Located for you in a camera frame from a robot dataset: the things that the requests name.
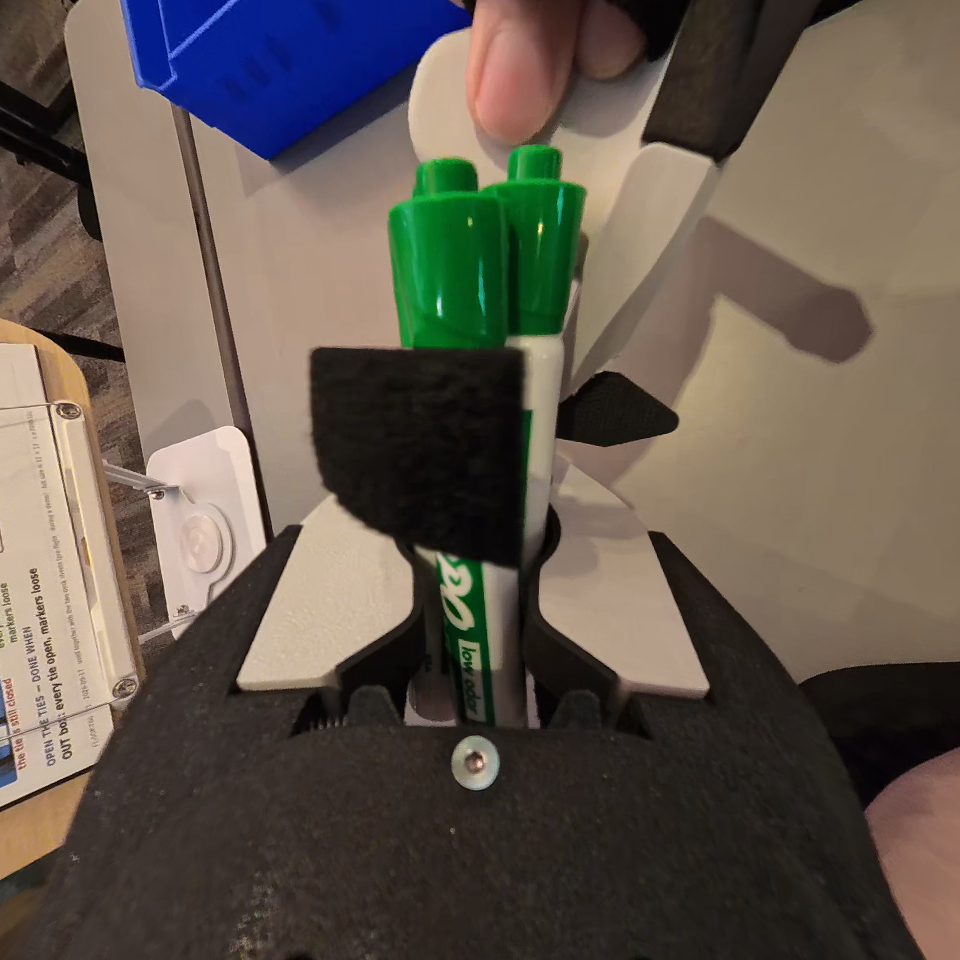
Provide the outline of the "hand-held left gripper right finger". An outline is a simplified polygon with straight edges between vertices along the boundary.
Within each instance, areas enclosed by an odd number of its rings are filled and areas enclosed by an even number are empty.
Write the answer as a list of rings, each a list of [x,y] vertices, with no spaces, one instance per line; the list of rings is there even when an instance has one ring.
[[[522,653],[540,700],[589,691],[608,724],[635,694],[703,700],[710,690],[650,533],[590,476],[554,477]]]

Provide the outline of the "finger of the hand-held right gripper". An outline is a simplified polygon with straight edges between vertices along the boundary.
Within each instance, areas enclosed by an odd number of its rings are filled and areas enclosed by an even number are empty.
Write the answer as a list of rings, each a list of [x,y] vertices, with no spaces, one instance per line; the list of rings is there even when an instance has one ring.
[[[470,35],[436,41],[416,68],[409,130],[421,162],[471,162],[481,188],[507,178],[511,148],[475,125],[467,107]],[[611,219],[642,211],[642,134],[655,99],[654,63],[641,62],[613,80],[574,75],[554,116],[535,137],[562,154],[561,178],[586,189],[582,229],[594,236]]]
[[[640,149],[586,250],[569,352],[576,392],[628,345],[679,262],[718,181],[718,163],[662,142]]]

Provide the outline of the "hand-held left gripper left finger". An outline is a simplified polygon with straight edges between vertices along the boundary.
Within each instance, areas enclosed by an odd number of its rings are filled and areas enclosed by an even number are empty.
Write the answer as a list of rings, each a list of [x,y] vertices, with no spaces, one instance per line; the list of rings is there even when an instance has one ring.
[[[329,495],[301,524],[237,675],[244,691],[389,690],[400,717],[426,656],[426,561]]]

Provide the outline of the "green dry erase marker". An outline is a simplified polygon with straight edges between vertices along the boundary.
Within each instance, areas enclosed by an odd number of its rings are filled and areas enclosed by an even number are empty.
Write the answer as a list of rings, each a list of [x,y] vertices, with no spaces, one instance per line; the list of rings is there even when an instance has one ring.
[[[562,153],[551,146],[515,148],[507,179],[486,188],[507,214],[506,346],[520,351],[524,361],[522,570],[531,568],[546,534],[565,367],[563,331],[587,194],[562,179],[562,162]]]
[[[388,227],[402,346],[504,347],[507,219],[503,204],[480,192],[474,163],[421,163],[412,198],[390,210]],[[426,658],[412,683],[412,709],[433,723],[526,727],[518,571],[414,550],[430,574]]]

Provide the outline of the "blue plastic bin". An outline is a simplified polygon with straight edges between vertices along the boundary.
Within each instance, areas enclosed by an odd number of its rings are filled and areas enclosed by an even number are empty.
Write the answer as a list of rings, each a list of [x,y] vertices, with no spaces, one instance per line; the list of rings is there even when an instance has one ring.
[[[447,1],[122,1],[139,87],[270,161],[470,25]]]

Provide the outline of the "person's right hand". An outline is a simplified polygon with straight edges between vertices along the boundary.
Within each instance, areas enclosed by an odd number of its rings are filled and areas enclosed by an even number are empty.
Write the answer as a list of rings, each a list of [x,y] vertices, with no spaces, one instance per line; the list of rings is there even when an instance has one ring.
[[[634,18],[605,1],[476,1],[465,67],[474,125],[503,146],[535,138],[563,102],[573,72],[606,81],[645,53]]]

